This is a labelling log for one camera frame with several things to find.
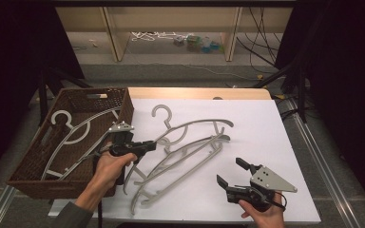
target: sleeve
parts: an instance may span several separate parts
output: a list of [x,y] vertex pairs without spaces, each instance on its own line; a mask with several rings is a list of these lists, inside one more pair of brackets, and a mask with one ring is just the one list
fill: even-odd
[[52,222],[51,227],[86,227],[92,216],[92,212],[82,209],[76,206],[74,203],[69,202],[59,213],[58,217],[55,218],[55,221]]

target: white paper sheet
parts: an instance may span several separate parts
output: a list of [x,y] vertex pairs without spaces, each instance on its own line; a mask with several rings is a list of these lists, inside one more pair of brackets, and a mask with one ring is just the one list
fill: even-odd
[[[219,154],[184,178],[160,199],[149,205],[141,205],[145,197],[139,197],[135,215],[130,213],[131,201],[138,189],[133,181],[141,181],[142,178],[133,174],[126,189],[128,195],[123,193],[122,186],[118,186],[114,197],[103,200],[105,219],[189,223],[250,221],[251,218],[240,217],[240,206],[227,202],[225,191],[216,182],[216,175],[219,174],[230,186],[249,185],[251,173],[235,162],[235,159],[240,157],[255,165],[268,166],[298,189],[296,193],[283,193],[287,198],[287,209],[284,213],[286,222],[320,222],[274,101],[133,99],[133,104],[134,142],[155,140],[166,130],[163,123],[166,112],[163,109],[157,111],[156,117],[151,116],[152,108],[156,105],[167,105],[171,108],[171,126],[200,119],[229,120],[234,123],[233,127],[223,123],[219,123],[219,126],[224,126],[224,134],[228,135],[231,141],[224,143]],[[210,135],[215,135],[213,124],[199,123],[189,127],[184,140],[194,141]],[[191,158],[193,160],[187,160],[167,172],[167,175],[160,176],[145,189],[155,193],[166,182],[178,177],[183,170],[196,162],[196,159],[206,156],[208,151],[209,149],[198,152],[198,156]],[[156,151],[146,154],[138,167],[148,174],[164,156],[163,146],[158,145]],[[49,215],[57,216],[67,202],[66,199],[56,200]]]

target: cable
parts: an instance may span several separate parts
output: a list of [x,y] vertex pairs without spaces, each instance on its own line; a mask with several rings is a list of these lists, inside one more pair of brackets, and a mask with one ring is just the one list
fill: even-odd
[[269,64],[270,66],[274,66],[274,63],[268,61],[267,59],[263,58],[262,56],[260,56],[258,53],[256,53],[254,50],[250,49],[249,47],[247,47],[245,44],[242,43],[242,41],[239,39],[239,37],[236,38],[239,43],[248,51],[250,51],[251,53],[257,55],[260,59],[262,59],[263,61],[265,61],[267,64]]
[[249,9],[250,9],[251,16],[253,17],[253,20],[254,20],[254,22],[256,23],[256,26],[257,26],[257,30],[258,30],[257,35],[258,34],[261,35],[261,37],[263,38],[263,41],[265,42],[265,44],[266,44],[266,46],[268,48],[268,52],[269,52],[269,54],[271,56],[271,59],[275,61],[276,56],[272,52],[271,47],[269,46],[269,43],[268,43],[268,39],[266,38],[265,25],[263,23],[263,12],[264,12],[264,8],[260,8],[260,21],[259,21],[259,23],[257,22],[257,19],[255,18],[254,13],[251,10],[251,8],[249,8]]
[[283,205],[283,207],[284,207],[284,208],[286,208],[286,205],[287,205],[287,198],[286,198],[283,194],[281,194],[280,192],[275,192],[275,194],[278,194],[278,195],[280,195],[281,197],[283,197],[283,199],[284,199],[284,204],[282,204],[282,205]]
[[280,39],[277,37],[277,34],[274,33],[275,38],[277,38],[278,42],[281,43]]
[[[153,62],[153,63],[142,63],[140,62],[138,59],[135,58],[134,54],[128,49],[126,48],[126,50],[132,55],[132,58],[140,65],[166,65],[164,63],[156,63],[156,62]],[[244,77],[244,76],[240,76],[238,74],[234,74],[234,73],[218,73],[218,72],[215,72],[211,69],[208,69],[208,68],[205,68],[205,67],[201,67],[201,66],[191,66],[191,65],[183,65],[183,64],[179,64],[179,66],[184,66],[184,67],[189,67],[189,68],[195,68],[195,69],[203,69],[203,70],[207,70],[213,74],[216,74],[216,75],[231,75],[231,76],[236,76],[238,78],[242,78],[242,79],[245,79],[245,80],[248,80],[248,81],[258,81],[259,79],[249,79],[247,77]]]
[[[262,56],[260,56],[259,54],[257,54],[254,50],[250,49],[249,47],[247,47],[245,44],[242,43],[242,41],[239,39],[239,37],[236,38],[239,43],[248,51],[250,51],[250,53],[253,53],[255,55],[257,55],[258,57],[260,57],[260,59],[262,59],[263,61],[265,61],[266,63],[268,63],[269,65],[271,65],[272,67],[274,66],[271,62],[269,62],[267,59],[263,58]],[[267,71],[263,71],[263,70],[259,70],[257,68],[254,67],[253,63],[252,63],[252,55],[250,54],[250,67],[253,68],[255,71],[260,72],[260,73],[267,73],[267,74],[273,74],[274,72],[267,72]]]
[[83,50],[83,49],[87,49],[87,47],[85,46],[72,46],[73,50]]
[[247,37],[248,41],[250,41],[251,43],[253,43],[254,45],[258,46],[258,47],[262,47],[262,48],[270,48],[272,50],[278,50],[277,48],[273,48],[273,47],[268,47],[268,46],[264,46],[264,45],[260,45],[257,44],[255,41],[251,40],[250,37],[248,37],[247,33],[244,33],[245,37]]

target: wicker basket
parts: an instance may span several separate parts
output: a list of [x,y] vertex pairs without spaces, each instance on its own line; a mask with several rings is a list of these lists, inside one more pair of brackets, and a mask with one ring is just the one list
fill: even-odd
[[[77,88],[62,89],[50,109],[39,133],[31,143],[26,156],[8,180],[11,185],[34,199],[75,199],[86,188],[93,175],[93,159],[83,161],[64,180],[47,175],[41,180],[49,158],[68,135],[70,128],[66,125],[67,116],[57,115],[56,124],[51,116],[58,110],[65,110],[71,115],[71,125],[77,126],[91,116],[120,106],[114,113],[109,112],[90,122],[88,134],[79,142],[64,144],[58,151],[49,170],[65,173],[88,149],[106,133],[113,122],[132,122],[134,107],[127,88]],[[77,141],[86,132],[87,124],[75,131],[67,142]],[[115,186],[106,197],[115,194]]]

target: human hand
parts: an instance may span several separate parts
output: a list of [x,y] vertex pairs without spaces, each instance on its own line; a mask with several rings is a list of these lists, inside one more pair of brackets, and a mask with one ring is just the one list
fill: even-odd
[[75,204],[88,211],[94,211],[106,191],[114,186],[115,180],[120,177],[123,167],[135,160],[137,157],[132,153],[114,157],[108,151],[104,152],[97,162],[93,178]]
[[[274,201],[281,204],[281,195],[275,193]],[[277,206],[272,205],[267,211],[257,211],[251,203],[240,200],[239,205],[244,209],[242,218],[252,217],[259,228],[282,228],[284,227],[283,210]]]

